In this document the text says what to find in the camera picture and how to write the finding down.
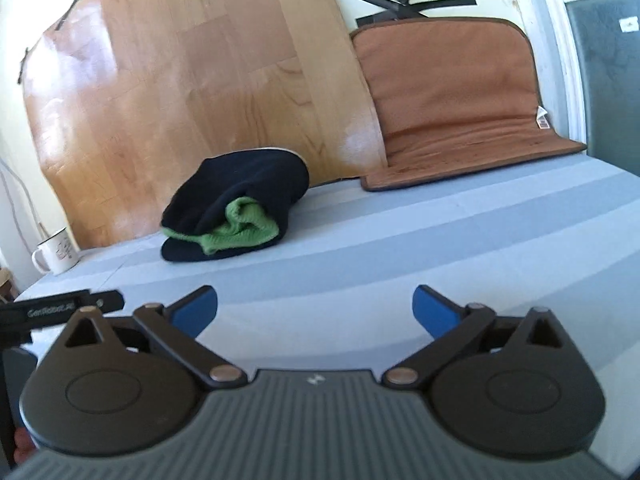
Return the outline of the person's left hand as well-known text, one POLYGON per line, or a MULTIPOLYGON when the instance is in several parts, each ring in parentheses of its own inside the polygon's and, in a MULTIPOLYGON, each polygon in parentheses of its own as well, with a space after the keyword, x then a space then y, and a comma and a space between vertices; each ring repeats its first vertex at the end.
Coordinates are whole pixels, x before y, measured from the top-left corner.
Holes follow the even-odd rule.
POLYGON ((34 453, 37 451, 37 447, 35 446, 32 437, 28 433, 28 431, 24 428, 17 428, 14 434, 14 462, 17 465, 24 464, 29 457, 32 457, 34 453))

